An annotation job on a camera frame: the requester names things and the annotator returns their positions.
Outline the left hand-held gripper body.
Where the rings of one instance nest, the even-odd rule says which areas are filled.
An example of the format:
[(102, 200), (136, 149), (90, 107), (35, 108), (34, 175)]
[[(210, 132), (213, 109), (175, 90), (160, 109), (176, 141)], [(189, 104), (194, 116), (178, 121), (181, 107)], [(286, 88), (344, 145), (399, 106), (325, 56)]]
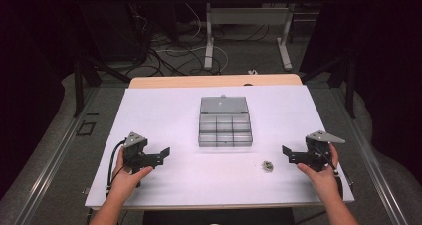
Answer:
[(126, 138), (123, 145), (123, 165), (132, 173), (138, 173), (144, 167), (155, 167), (154, 157), (143, 152), (147, 144), (147, 138), (135, 132), (131, 132)]

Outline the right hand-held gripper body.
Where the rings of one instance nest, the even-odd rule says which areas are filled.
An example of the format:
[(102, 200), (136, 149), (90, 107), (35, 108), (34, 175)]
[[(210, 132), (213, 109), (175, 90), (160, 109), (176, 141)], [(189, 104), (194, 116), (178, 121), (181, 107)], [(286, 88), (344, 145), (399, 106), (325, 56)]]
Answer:
[(307, 155), (311, 158), (307, 165), (314, 171), (320, 172), (326, 166), (336, 170), (332, 163), (331, 143), (345, 143), (345, 140), (326, 131), (316, 131), (306, 136)]

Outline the clear plastic compartment box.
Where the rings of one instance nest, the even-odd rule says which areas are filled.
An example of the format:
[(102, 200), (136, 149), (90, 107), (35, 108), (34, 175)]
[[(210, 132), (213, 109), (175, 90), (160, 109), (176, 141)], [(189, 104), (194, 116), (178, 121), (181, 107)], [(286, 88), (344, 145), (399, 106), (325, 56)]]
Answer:
[(253, 143), (245, 97), (203, 97), (200, 105), (200, 147), (249, 147)]

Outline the person's left hand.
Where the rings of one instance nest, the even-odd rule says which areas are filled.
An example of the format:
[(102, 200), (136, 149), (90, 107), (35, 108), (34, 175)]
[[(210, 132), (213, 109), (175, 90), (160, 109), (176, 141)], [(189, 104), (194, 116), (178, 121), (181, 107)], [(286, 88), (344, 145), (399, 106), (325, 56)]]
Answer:
[(119, 150), (115, 169), (112, 173), (111, 189), (109, 198), (115, 201), (125, 201), (134, 191), (138, 182), (147, 176), (153, 168), (147, 166), (137, 173), (132, 173), (123, 164), (124, 148)]

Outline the person's right hand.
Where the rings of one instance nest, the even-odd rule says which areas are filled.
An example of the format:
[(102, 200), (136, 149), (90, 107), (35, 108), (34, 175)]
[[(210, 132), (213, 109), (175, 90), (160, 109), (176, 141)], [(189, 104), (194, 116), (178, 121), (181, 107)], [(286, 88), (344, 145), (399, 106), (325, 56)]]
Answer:
[(332, 165), (328, 165), (323, 171), (315, 172), (302, 163), (297, 165), (297, 169), (310, 179), (320, 201), (325, 205), (342, 201), (334, 177), (334, 170), (337, 168), (338, 164), (338, 153), (332, 144), (329, 145), (329, 149), (332, 156)]

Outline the white table mat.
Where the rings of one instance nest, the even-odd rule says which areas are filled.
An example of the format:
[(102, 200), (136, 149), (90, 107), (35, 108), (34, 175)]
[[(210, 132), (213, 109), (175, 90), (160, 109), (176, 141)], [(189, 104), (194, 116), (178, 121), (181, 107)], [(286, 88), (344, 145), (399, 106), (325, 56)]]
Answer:
[[(203, 97), (242, 96), (249, 107), (249, 147), (200, 147)], [(309, 179), (288, 162), (282, 146), (306, 150), (308, 134), (323, 124), (304, 86), (128, 89), (122, 98), (86, 204), (100, 207), (114, 147), (132, 131), (148, 140), (146, 152), (169, 147), (163, 165), (146, 176), (126, 201), (142, 210), (283, 207), (319, 202)], [(270, 161), (272, 172), (262, 163)]]

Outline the black metal stand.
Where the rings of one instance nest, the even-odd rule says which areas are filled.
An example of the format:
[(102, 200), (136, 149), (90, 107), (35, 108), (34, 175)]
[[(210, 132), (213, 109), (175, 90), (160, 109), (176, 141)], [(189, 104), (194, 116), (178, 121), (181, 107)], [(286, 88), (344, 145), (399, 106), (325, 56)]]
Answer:
[(93, 56), (86, 53), (77, 53), (74, 55), (74, 80), (75, 80), (75, 96), (76, 109), (74, 117), (78, 117), (85, 107), (84, 98), (84, 80), (91, 87), (99, 87), (102, 83), (98, 71), (106, 72), (109, 75), (129, 83), (131, 78), (111, 68), (107, 64), (100, 62)]
[(300, 76), (300, 79), (305, 84), (312, 78), (320, 75), (322, 72), (329, 70), (332, 70), (332, 73), (327, 82), (331, 88), (339, 88), (342, 82), (346, 83), (344, 107), (348, 112), (348, 115), (351, 118), (355, 118), (353, 100), (356, 75), (356, 56), (350, 53), (341, 53), (304, 76)]

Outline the wooden table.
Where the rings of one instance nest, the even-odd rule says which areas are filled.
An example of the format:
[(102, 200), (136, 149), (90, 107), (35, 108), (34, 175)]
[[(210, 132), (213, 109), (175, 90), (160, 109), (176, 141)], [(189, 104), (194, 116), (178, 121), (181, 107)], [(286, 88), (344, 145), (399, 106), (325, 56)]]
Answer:
[(296, 74), (268, 75), (222, 75), (222, 76), (178, 76), (178, 77), (137, 77), (129, 83), (130, 89), (156, 88), (201, 88), (301, 85)]

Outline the white-legged table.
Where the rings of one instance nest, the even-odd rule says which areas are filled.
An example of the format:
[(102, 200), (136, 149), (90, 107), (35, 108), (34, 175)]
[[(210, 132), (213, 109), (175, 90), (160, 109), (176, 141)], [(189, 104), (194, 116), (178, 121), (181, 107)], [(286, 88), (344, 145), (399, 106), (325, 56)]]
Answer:
[(206, 4), (206, 33), (207, 44), (205, 50), (204, 68), (211, 69), (213, 65), (214, 36), (212, 27), (214, 25), (282, 25), (282, 36), (277, 39), (283, 67), (289, 71), (293, 66), (287, 50), (287, 40), (290, 28), (293, 24), (295, 4), (283, 3), (281, 7), (271, 7), (269, 3), (260, 7), (240, 7), (230, 4), (222, 8)]

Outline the metal floor rail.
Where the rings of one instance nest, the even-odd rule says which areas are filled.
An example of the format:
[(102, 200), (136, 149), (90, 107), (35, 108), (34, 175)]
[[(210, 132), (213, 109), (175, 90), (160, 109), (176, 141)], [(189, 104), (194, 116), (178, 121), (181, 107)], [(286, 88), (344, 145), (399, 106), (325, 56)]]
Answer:
[(86, 225), (90, 209), (85, 201), (98, 164), (94, 110), (97, 89), (89, 89), (86, 106), (73, 116), (69, 102), (53, 121), (31, 156), (22, 188), (13, 188), (17, 215), (11, 225)]
[(403, 215), (400, 206), (398, 205), (392, 190), (385, 179), (381, 170), (380, 163), (378, 162), (368, 140), (360, 130), (357, 121), (351, 117), (350, 113), (346, 110), (346, 98), (342, 93), (341, 88), (332, 89), (333, 96), (340, 106), (340, 110), (345, 116), (348, 125), (351, 128), (353, 137), (356, 139), (357, 148), (360, 157), (365, 165), (368, 175), (371, 178), (372, 184), (380, 198), (383, 207), (388, 214), (392, 225), (407, 225), (407, 220)]

